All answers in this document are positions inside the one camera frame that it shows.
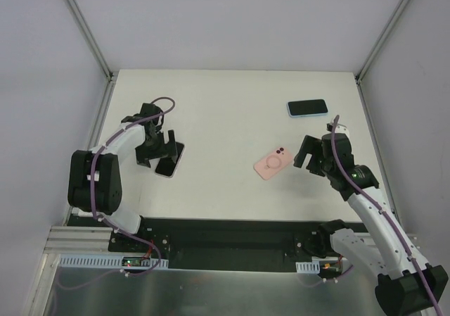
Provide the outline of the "purple phone black screen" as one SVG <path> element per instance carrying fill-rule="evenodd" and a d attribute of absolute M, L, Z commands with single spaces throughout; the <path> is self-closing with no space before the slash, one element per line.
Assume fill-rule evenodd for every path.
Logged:
<path fill-rule="evenodd" d="M 167 178 L 173 177 L 184 149 L 185 145 L 180 142 L 177 142 L 176 143 L 177 155 L 174 157 L 165 157 L 159 159 L 157 166 L 155 168 L 155 174 Z"/>

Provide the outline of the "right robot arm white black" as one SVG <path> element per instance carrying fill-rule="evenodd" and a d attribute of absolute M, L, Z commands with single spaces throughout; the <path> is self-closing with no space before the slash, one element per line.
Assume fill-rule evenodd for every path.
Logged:
<path fill-rule="evenodd" d="M 441 265 L 433 266 L 406 235 L 384 199 L 371 170 L 354 162 L 346 134 L 306 136 L 294 166 L 326 177 L 359 216 L 374 244 L 367 245 L 342 220 L 319 225 L 303 243 L 317 258 L 335 253 L 375 284 L 375 297 L 386 315 L 411 315 L 428 308 L 442 314 L 439 300 L 449 280 Z"/>

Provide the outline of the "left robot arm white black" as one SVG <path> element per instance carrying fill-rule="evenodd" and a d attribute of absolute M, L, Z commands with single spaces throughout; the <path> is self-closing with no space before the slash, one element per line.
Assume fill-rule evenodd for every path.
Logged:
<path fill-rule="evenodd" d="M 174 130 L 162 131 L 165 116 L 174 107 L 174 100 L 165 96 L 143 103 L 140 111 L 123 118 L 103 143 L 76 150 L 71 157 L 69 205 L 125 234 L 124 243 L 134 252 L 147 247 L 149 236 L 141 230 L 141 215 L 123 203 L 120 166 L 130 155 L 137 165 L 147 168 L 155 159 L 177 160 L 180 151 Z"/>

